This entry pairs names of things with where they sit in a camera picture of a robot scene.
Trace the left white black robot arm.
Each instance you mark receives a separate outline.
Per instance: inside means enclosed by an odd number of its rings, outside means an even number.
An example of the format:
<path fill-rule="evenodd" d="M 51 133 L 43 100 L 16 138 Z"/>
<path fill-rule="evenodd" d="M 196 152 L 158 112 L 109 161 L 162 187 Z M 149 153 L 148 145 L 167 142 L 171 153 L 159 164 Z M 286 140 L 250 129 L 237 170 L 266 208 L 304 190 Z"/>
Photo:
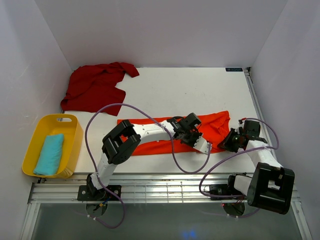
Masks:
<path fill-rule="evenodd" d="M 88 194 L 95 200 L 102 199 L 116 167 L 127 161 L 142 144 L 178 140 L 181 144 L 207 155 L 209 143 L 197 130 L 200 124 L 201 120 L 194 113 L 162 122 L 152 121 L 150 124 L 122 120 L 102 139 L 102 154 L 97 170 L 86 180 Z"/>

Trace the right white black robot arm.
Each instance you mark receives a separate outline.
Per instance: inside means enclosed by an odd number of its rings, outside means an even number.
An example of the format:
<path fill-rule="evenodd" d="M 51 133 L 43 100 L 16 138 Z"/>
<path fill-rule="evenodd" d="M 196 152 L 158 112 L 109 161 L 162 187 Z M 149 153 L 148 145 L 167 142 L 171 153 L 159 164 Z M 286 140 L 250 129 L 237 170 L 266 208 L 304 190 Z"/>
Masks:
<path fill-rule="evenodd" d="M 239 128 L 231 128 L 226 138 L 218 147 L 237 153 L 242 149 L 247 154 L 254 167 L 253 176 L 246 173 L 235 173 L 228 177 L 226 194 L 237 199 L 243 195 L 252 207 L 285 215 L 291 205 L 295 173 L 283 167 L 273 156 L 267 140 L 260 136 L 261 120 L 242 118 Z"/>

